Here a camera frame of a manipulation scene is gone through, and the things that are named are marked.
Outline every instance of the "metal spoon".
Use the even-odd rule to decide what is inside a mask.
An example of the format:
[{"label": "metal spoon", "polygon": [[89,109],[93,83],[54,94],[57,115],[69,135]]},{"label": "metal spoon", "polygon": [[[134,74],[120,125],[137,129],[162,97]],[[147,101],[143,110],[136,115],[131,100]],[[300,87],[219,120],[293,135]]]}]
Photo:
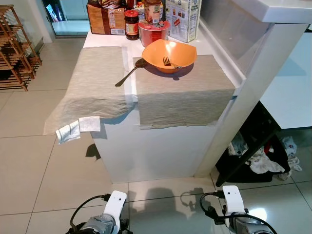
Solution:
[{"label": "metal spoon", "polygon": [[135,71],[136,68],[142,68],[142,67],[145,67],[146,65],[147,65],[147,61],[143,58],[140,58],[138,61],[136,61],[136,66],[134,67],[134,69],[132,69],[132,71],[129,72],[129,74],[126,75],[124,79],[122,79],[117,84],[115,84],[115,86],[120,87],[126,81],[126,79],[132,74],[132,72]]}]

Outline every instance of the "white floor tile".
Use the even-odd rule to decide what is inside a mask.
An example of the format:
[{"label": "white floor tile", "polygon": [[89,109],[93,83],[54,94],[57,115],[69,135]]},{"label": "white floor tile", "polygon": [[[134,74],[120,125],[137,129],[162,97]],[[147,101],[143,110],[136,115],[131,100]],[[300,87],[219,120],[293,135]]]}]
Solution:
[{"label": "white floor tile", "polygon": [[[87,149],[94,144],[90,133],[81,139],[58,145],[56,142],[38,194],[35,212],[70,209],[85,200],[113,190],[128,193],[128,183],[111,184],[101,159],[86,157]],[[101,205],[100,199],[89,203]]]},{"label": "white floor tile", "polygon": [[42,135],[65,90],[14,92],[0,111],[0,137]]},{"label": "white floor tile", "polygon": [[195,195],[213,192],[215,187],[208,178],[160,179],[129,183],[129,200],[140,201],[169,196]]},{"label": "white floor tile", "polygon": [[47,61],[77,60],[85,39],[56,39],[46,43],[40,53],[42,63]]},{"label": "white floor tile", "polygon": [[[219,176],[219,172],[216,169],[216,167],[212,169],[212,171],[210,172],[210,175],[215,184]],[[250,189],[250,188],[259,188],[259,187],[267,187],[267,186],[272,186],[272,185],[291,184],[291,183],[293,183],[293,180],[291,177],[283,181],[273,176],[273,180],[271,182],[265,182],[265,183],[228,183],[228,182],[225,182],[222,186],[236,185],[239,189]]]},{"label": "white floor tile", "polygon": [[279,234],[312,233],[312,211],[295,184],[241,190],[245,208]]},{"label": "white floor tile", "polygon": [[12,93],[0,93],[0,111],[3,108],[3,106],[8,101],[9,97],[12,95]]},{"label": "white floor tile", "polygon": [[312,181],[297,183],[297,186],[312,209]]},{"label": "white floor tile", "polygon": [[1,234],[25,234],[31,214],[12,214],[0,216]]},{"label": "white floor tile", "polygon": [[54,141],[55,136],[0,139],[0,215],[32,212]]},{"label": "white floor tile", "polygon": [[34,80],[28,85],[28,91],[67,89],[72,77],[76,60],[43,61]]},{"label": "white floor tile", "polygon": [[[87,222],[90,217],[103,213],[105,206],[86,207],[78,211],[74,224]],[[128,203],[125,203],[121,218],[128,218]],[[70,229],[69,220],[75,209],[33,213],[27,234],[64,234]]]},{"label": "white floor tile", "polygon": [[312,146],[298,147],[296,156],[300,160],[302,171],[292,172],[294,182],[312,181]]},{"label": "white floor tile", "polygon": [[[130,202],[130,230],[134,234],[228,234],[206,217],[199,206],[200,195]],[[209,201],[219,215],[220,204],[214,197]]]},{"label": "white floor tile", "polygon": [[14,89],[0,89],[0,94],[1,93],[12,93],[14,92]]}]

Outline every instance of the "gray placemat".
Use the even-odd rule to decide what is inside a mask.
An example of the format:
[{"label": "gray placemat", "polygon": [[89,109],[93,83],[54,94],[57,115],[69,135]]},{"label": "gray placemat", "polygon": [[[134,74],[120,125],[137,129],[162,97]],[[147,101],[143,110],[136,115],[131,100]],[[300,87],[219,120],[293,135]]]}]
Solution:
[{"label": "gray placemat", "polygon": [[46,120],[44,134],[81,117],[115,118],[126,113],[124,88],[115,87],[123,76],[121,47],[83,48],[65,97]]},{"label": "gray placemat", "polygon": [[218,121],[235,87],[212,55],[176,74],[148,65],[136,70],[140,125],[144,129],[210,125]]}]

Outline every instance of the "orange bowl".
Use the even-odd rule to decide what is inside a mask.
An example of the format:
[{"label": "orange bowl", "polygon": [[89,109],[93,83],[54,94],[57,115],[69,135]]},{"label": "orange bowl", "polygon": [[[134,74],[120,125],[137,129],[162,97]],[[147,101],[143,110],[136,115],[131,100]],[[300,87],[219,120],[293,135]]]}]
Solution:
[{"label": "orange bowl", "polygon": [[174,66],[165,66],[163,57],[168,57],[170,62],[187,67],[192,65],[196,58],[196,47],[175,41],[159,39],[149,44],[143,51],[142,57],[159,71],[172,74],[183,68],[175,69]]}]

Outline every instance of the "door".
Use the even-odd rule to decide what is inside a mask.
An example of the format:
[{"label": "door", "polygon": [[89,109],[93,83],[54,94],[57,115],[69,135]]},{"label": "door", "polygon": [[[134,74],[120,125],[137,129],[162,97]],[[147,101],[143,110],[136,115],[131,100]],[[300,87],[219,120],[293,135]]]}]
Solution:
[{"label": "door", "polygon": [[83,36],[90,29],[88,0],[42,0],[55,35]]}]

